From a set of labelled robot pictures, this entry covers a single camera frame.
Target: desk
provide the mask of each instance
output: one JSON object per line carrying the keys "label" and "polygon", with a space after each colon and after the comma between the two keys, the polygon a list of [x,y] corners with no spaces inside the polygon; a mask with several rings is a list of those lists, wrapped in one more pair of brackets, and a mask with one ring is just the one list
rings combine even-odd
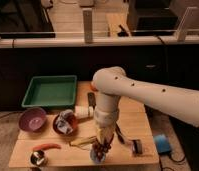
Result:
{"label": "desk", "polygon": [[[87,106],[87,92],[90,92],[90,82],[79,82],[77,88],[76,105]],[[143,155],[132,157],[131,149],[117,140],[115,135],[112,149],[107,154],[106,160],[97,166],[132,165],[133,169],[158,170],[159,157],[153,142],[151,129],[142,103],[122,97],[119,104],[120,118],[118,124],[123,134],[128,138],[141,139]],[[13,153],[9,161],[10,168],[33,167],[30,164],[32,147],[42,143],[58,143],[62,149],[46,151],[49,161],[46,167],[69,167],[69,166],[96,166],[89,157],[89,151],[77,147],[70,147],[68,143],[77,137],[89,137],[95,135],[94,120],[79,122],[76,135],[65,137],[58,135],[52,129],[55,115],[48,115],[48,122],[40,133],[27,133],[20,131]]]}

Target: small bowl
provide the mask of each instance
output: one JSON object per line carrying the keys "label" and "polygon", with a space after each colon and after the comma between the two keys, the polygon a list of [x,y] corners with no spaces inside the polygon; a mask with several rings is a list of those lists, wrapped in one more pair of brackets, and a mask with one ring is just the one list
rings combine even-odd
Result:
{"label": "small bowl", "polygon": [[30,108],[23,112],[19,120],[19,127],[23,131],[35,132],[46,122],[46,111],[40,107]]}
{"label": "small bowl", "polygon": [[54,129],[54,131],[56,132],[56,133],[58,133],[58,134],[64,134],[64,135],[71,135],[71,134],[73,134],[76,130],[77,130],[77,127],[78,127],[78,120],[77,120],[77,118],[76,118],[76,116],[75,115],[70,115],[67,119],[66,119],[66,121],[71,125],[71,127],[72,127],[72,129],[73,129],[73,131],[70,133],[70,134],[65,134],[65,133],[63,133],[63,132],[61,132],[61,131],[59,131],[58,129],[57,129],[57,126],[56,126],[56,120],[58,119],[58,117],[59,117],[59,115],[57,115],[55,118],[54,118],[54,121],[53,121],[53,129]]}

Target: black chair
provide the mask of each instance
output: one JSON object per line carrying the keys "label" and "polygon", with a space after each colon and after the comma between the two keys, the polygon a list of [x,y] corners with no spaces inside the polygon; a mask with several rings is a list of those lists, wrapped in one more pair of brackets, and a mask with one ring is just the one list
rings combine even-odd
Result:
{"label": "black chair", "polygon": [[23,16],[23,13],[20,9],[19,3],[16,0],[13,0],[13,4],[16,8],[16,12],[3,12],[3,8],[10,2],[11,0],[0,0],[0,19],[9,19],[10,21],[12,21],[13,23],[15,23],[16,25],[18,25],[17,21],[15,21],[14,19],[12,19],[10,16],[11,15],[18,15],[19,18],[21,19],[25,30],[29,31],[29,27],[25,21],[25,18]]}

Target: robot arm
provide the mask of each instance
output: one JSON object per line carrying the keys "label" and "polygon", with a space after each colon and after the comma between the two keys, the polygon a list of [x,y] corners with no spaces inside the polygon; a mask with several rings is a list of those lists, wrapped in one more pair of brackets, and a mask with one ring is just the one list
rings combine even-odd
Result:
{"label": "robot arm", "polygon": [[199,91],[136,81],[120,67],[98,70],[93,84],[99,90],[95,120],[103,127],[117,121],[120,96],[126,96],[199,128]]}

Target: green plastic bin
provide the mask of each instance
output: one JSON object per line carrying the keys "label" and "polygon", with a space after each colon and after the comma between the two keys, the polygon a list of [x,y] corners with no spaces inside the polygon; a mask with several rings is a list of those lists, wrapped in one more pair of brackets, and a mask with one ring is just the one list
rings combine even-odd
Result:
{"label": "green plastic bin", "polygon": [[77,77],[35,76],[22,101],[22,107],[73,108],[76,100]]}

